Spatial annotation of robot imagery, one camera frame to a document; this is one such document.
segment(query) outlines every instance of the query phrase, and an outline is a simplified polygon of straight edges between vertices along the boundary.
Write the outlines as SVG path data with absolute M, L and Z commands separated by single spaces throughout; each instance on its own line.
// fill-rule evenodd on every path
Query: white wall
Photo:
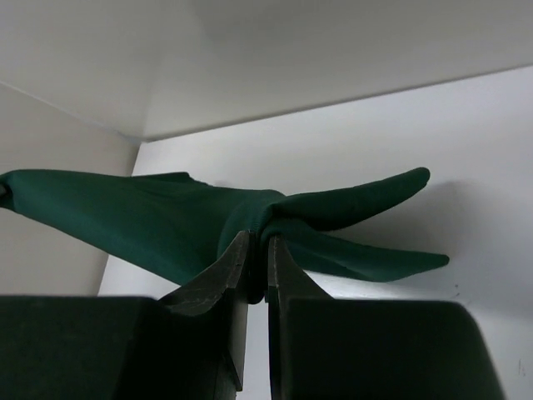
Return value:
M 0 86 L 0 173 L 56 168 L 127 175 L 137 148 L 29 96 Z M 106 255 L 0 209 L 0 293 L 94 294 Z
M 481 325 L 509 399 L 533 393 L 533 68 L 447 83 L 143 144 L 135 174 L 188 171 L 202 181 L 284 193 L 432 171 L 408 202 L 337 235 L 444 252 L 449 266 L 389 284 L 312 274 L 339 298 L 436 298 Z M 174 288 L 110 258 L 101 293 Z M 266 307 L 248 325 L 245 391 L 268 398 Z
M 0 82 L 156 138 L 533 63 L 531 0 L 0 0 Z

